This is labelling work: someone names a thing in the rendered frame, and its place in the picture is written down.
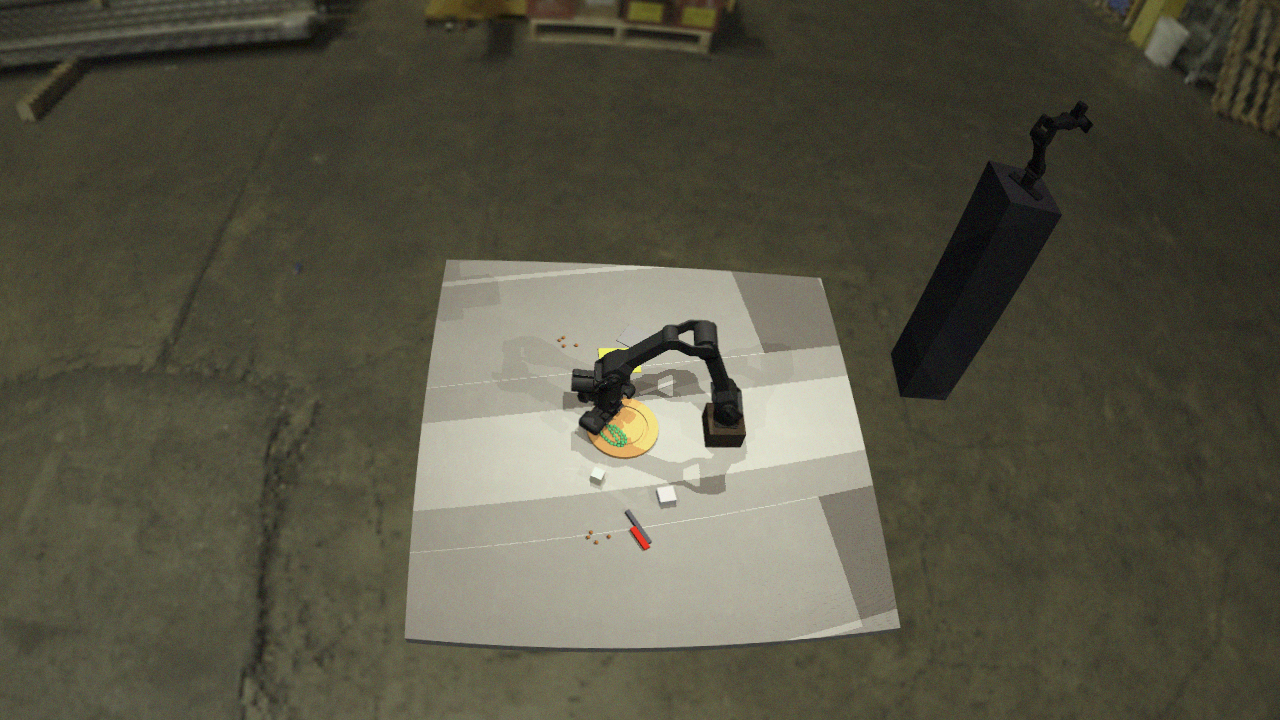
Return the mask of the tan round board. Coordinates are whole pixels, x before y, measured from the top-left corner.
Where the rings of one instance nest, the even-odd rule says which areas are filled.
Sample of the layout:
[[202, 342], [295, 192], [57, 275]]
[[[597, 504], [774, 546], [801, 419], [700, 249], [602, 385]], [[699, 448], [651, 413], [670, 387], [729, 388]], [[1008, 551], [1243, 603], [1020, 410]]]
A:
[[593, 436], [593, 433], [586, 430], [588, 438], [598, 451], [609, 457], [639, 457], [643, 454], [646, 454], [646, 451], [649, 451], [657, 441], [659, 430], [657, 416], [649, 407], [646, 407], [646, 405], [639, 402], [637, 400], [623, 397], [621, 401], [625, 404], [625, 407], [622, 407], [607, 425], [616, 425], [616, 428], [623, 430], [627, 436], [627, 443], [625, 443], [623, 447], [617, 447], [614, 445], [609, 445], [599, 433]]

